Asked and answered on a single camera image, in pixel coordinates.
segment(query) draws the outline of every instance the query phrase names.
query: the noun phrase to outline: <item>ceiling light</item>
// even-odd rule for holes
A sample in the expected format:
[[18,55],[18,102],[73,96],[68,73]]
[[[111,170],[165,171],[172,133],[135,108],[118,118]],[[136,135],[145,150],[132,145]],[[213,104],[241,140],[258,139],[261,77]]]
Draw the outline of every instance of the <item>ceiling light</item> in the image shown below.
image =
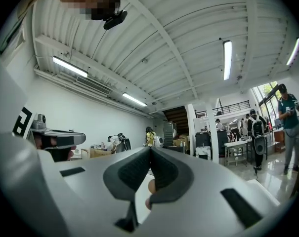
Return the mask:
[[73,71],[73,72],[75,72],[75,73],[77,73],[77,74],[83,76],[83,77],[87,77],[87,76],[88,76],[88,73],[87,73],[86,71],[84,71],[84,70],[82,70],[82,69],[80,69],[80,68],[78,68],[78,67],[76,67],[76,66],[70,64],[69,62],[66,62],[66,61],[64,61],[64,60],[62,60],[62,59],[59,59],[59,58],[56,57],[56,56],[54,56],[54,57],[52,58],[52,61],[53,61],[54,63],[57,63],[57,64],[60,65],[60,66],[63,66],[63,67],[66,68],[66,69],[69,69],[69,70],[71,70],[71,71]]
[[299,38],[297,39],[296,45],[293,48],[292,54],[287,62],[287,66],[290,65],[291,63],[293,63],[295,57],[297,56],[299,51]]
[[130,100],[132,100],[132,101],[134,101],[134,102],[136,102],[136,103],[138,103],[138,104],[141,105],[141,106],[147,106],[147,105],[144,104],[143,102],[138,101],[137,99],[131,97],[131,96],[128,95],[127,93],[124,93],[123,96],[126,97],[126,98],[128,98],[128,99],[130,99]]
[[229,79],[230,68],[232,65],[232,53],[233,53],[233,43],[228,40],[223,43],[224,45],[224,80]]

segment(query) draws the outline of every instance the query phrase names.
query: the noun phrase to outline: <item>glossy floor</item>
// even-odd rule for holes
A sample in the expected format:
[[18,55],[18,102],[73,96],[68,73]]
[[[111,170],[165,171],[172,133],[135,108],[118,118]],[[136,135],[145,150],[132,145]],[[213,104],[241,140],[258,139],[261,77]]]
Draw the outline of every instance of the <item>glossy floor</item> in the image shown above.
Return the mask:
[[285,153],[274,153],[265,157],[262,162],[262,170],[258,171],[258,177],[255,175],[253,165],[239,163],[237,166],[231,164],[227,168],[233,171],[236,175],[248,181],[256,179],[280,202],[283,203],[289,199],[297,175],[297,172],[292,171],[294,162],[294,152],[292,155],[289,171],[287,175],[283,174],[284,170]]

